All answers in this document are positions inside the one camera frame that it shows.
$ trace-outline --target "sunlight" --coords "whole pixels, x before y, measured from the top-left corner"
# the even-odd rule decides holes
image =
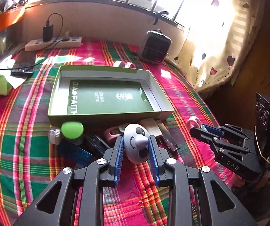
[[[171,73],[169,71],[161,69],[161,76],[164,78],[169,78],[171,79]]]
[[[90,61],[92,61],[92,60],[94,60],[94,59],[95,59],[95,58],[92,58],[92,57],[86,58],[86,59],[84,59],[83,62],[88,63],[88,62],[90,62]]]
[[[65,63],[65,62],[75,62],[82,57],[74,56],[74,55],[57,55],[57,56],[50,56],[47,59],[51,60],[54,63]]]
[[[125,65],[125,68],[130,68],[131,65],[132,65],[131,62],[127,62],[127,64]]]
[[[121,61],[118,60],[118,61],[116,61],[116,62],[113,64],[113,66],[114,66],[114,67],[118,67],[120,64],[121,64]]]
[[[188,40],[196,47],[193,66],[198,70],[206,62],[201,58],[203,54],[206,54],[206,60],[220,60],[219,55],[225,50],[229,30],[236,15],[232,0],[220,0],[219,6],[209,5],[211,2],[212,0],[200,0],[199,4],[193,3],[191,8],[192,26]]]
[[[201,79],[200,79],[200,82],[199,82],[198,87],[201,87],[201,86],[203,85],[203,83],[204,83],[205,80],[206,80],[206,77],[207,77],[207,74],[206,74],[206,73],[203,73],[203,74],[202,74],[202,77],[201,77]]]
[[[16,24],[18,21],[20,21],[24,15],[24,12],[25,12],[25,6],[20,7],[19,14],[16,16],[12,24]]]

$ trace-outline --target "black cable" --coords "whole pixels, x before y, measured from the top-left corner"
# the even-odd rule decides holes
[[[60,40],[58,41],[51,49],[53,50],[54,47],[61,41],[67,41],[67,40]],[[38,64],[41,64],[42,62],[44,62],[46,60],[46,57],[39,60],[38,63],[35,63],[34,65],[31,65],[31,66],[27,66],[27,67],[19,67],[19,68],[8,68],[9,70],[13,70],[13,69],[28,69],[28,68],[32,68],[32,67],[35,67],[37,66]]]
[[[47,22],[48,22],[48,25],[47,25],[47,26],[49,26],[49,18],[50,18],[52,15],[54,15],[54,14],[57,14],[57,15],[61,16],[62,20],[64,20],[64,19],[63,19],[63,16],[62,16],[61,14],[59,14],[59,13],[52,13],[52,14],[51,14],[50,16],[48,16],[48,18],[47,18]]]

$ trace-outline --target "portable speaker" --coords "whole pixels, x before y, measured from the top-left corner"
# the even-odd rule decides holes
[[[138,50],[138,57],[145,63],[161,64],[171,46],[171,39],[161,30],[148,31]]]

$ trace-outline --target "brown wall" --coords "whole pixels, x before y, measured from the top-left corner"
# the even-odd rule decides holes
[[[179,54],[188,34],[188,30],[184,32],[162,20],[153,25],[153,16],[119,6],[91,2],[55,2],[26,7],[22,40],[28,43],[42,38],[42,27],[52,13],[60,13],[64,18],[61,36],[70,31],[74,36],[139,46],[147,31],[160,29],[172,40],[168,51],[171,59]],[[56,36],[61,27],[61,18],[51,16],[50,24],[54,25]]]
[[[252,130],[255,126],[255,93],[270,97],[270,2],[256,41],[247,56],[234,86],[226,84],[206,103],[219,123]]]

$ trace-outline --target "bed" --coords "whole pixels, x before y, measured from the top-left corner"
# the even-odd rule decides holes
[[[180,149],[171,155],[190,167],[207,165],[225,184],[232,185],[232,172],[215,162],[209,146],[193,139],[185,128],[185,121],[192,115],[209,125],[218,125],[204,101],[174,67],[165,63],[144,64],[133,55],[136,51],[135,46],[101,40],[83,40],[80,48],[41,51],[37,57],[48,60],[36,66],[32,78],[12,89],[8,96],[0,96],[0,221],[3,225],[12,225],[61,169],[71,164],[48,141],[49,99],[58,68],[63,64],[149,70],[174,108],[165,125]],[[162,77],[163,71],[170,77]],[[194,200],[192,207],[196,221]],[[166,225],[167,215],[168,188],[155,186],[148,162],[135,165],[124,157],[119,185],[104,188],[104,224],[161,226]]]

